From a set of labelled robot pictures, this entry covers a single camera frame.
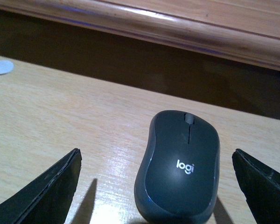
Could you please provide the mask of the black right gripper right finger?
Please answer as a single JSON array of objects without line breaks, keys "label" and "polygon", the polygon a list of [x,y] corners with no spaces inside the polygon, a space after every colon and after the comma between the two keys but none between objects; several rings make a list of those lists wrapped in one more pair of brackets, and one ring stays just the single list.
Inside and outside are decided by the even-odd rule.
[{"label": "black right gripper right finger", "polygon": [[241,149],[232,163],[256,223],[280,224],[280,173]]}]

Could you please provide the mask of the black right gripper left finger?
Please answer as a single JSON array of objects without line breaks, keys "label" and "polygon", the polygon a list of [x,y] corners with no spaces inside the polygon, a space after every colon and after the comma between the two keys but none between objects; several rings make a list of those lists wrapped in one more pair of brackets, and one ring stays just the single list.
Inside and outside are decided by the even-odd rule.
[{"label": "black right gripper left finger", "polygon": [[77,189],[82,156],[75,148],[0,204],[0,224],[63,224]]}]

